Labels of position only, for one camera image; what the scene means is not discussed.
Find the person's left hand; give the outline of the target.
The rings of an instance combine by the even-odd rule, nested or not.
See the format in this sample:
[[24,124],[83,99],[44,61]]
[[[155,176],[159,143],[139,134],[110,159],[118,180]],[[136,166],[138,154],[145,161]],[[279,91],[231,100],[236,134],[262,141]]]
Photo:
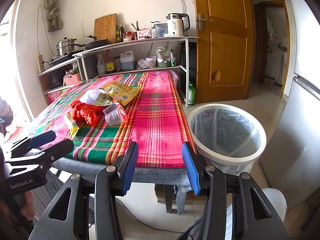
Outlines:
[[[20,214],[28,221],[32,221],[35,217],[35,208],[33,204],[33,196],[31,191],[27,191],[24,194],[24,203],[22,207],[20,208]],[[4,218],[7,220],[7,222],[12,225],[13,222],[10,219],[10,210],[1,200],[1,213],[3,214]]]

